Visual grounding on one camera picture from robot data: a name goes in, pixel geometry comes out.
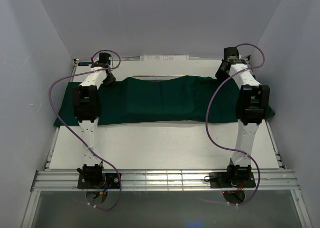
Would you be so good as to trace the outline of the green surgical cloth wrap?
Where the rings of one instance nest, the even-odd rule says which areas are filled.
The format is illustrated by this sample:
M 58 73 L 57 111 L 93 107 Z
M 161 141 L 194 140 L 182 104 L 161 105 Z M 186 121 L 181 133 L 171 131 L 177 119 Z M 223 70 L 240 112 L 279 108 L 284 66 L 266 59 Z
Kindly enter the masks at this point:
M 239 88 L 233 79 L 221 89 L 211 77 L 184 76 L 161 82 L 126 78 L 98 90 L 99 125 L 157 121 L 236 122 Z

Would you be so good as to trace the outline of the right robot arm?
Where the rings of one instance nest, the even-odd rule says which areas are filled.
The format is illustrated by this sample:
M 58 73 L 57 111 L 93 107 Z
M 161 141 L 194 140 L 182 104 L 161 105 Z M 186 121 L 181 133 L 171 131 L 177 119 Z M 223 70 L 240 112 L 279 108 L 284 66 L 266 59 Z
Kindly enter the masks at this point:
M 239 88 L 235 104 L 238 133 L 235 151 L 226 172 L 214 175 L 211 185 L 219 188 L 254 188 L 251 153 L 256 132 L 268 114 L 270 88 L 254 78 L 236 47 L 223 50 L 223 60 L 215 76 L 220 81 L 230 77 Z

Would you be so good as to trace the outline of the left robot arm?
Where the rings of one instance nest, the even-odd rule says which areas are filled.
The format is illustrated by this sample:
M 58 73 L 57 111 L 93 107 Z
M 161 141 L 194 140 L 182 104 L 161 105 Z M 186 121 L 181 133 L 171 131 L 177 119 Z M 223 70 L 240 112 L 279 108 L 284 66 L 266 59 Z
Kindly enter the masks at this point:
M 83 180 L 95 188 L 100 188 L 106 183 L 103 173 L 103 161 L 91 151 L 97 147 L 95 138 L 99 117 L 101 116 L 101 101 L 98 90 L 102 84 L 113 82 L 114 77 L 108 71 L 113 61 L 112 55 L 106 50 L 101 52 L 98 60 L 91 59 L 91 74 L 77 87 L 71 90 L 73 114 L 78 120 L 84 145 L 84 162 L 77 171 Z

